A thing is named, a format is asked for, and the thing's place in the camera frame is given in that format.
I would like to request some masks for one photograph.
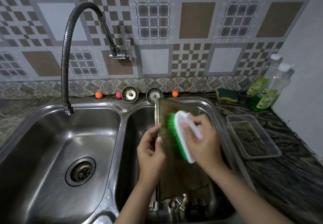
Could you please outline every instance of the stainless steel sink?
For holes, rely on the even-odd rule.
[[[216,108],[194,103],[222,132],[227,165],[254,189]],[[136,147],[154,125],[154,107],[146,101],[73,104],[66,116],[61,104],[31,114],[0,151],[0,223],[113,223],[137,183]],[[219,187],[210,180],[192,196],[203,200],[203,215],[183,211],[178,199],[158,202],[147,223],[241,223]]]

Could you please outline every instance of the bottle label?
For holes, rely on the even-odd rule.
[[[257,104],[257,108],[268,108],[274,101],[278,90],[268,91]]]
[[[266,83],[268,79],[266,78],[260,78],[258,79],[247,91],[247,94],[250,96],[255,96],[258,91],[261,89],[261,87]]]

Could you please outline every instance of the forearm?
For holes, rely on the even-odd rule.
[[[245,185],[228,167],[208,171],[247,224],[292,224],[288,218]]]
[[[154,186],[138,181],[115,224],[143,224],[148,213]]]

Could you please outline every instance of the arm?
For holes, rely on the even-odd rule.
[[[160,179],[165,154],[161,147],[162,139],[154,136],[161,127],[158,124],[146,131],[137,147],[139,180],[123,206],[115,224],[142,224],[148,213],[151,196]]]
[[[182,124],[191,155],[222,189],[243,220],[247,224],[292,224],[288,218],[248,188],[224,164],[220,151],[219,132],[213,128],[208,117],[192,116],[191,119],[200,123],[198,127],[203,135],[202,140],[198,140],[189,126]]]

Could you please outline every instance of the drain hole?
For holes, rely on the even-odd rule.
[[[86,183],[94,174],[95,161],[90,157],[80,158],[70,165],[65,178],[68,185],[76,187]]]

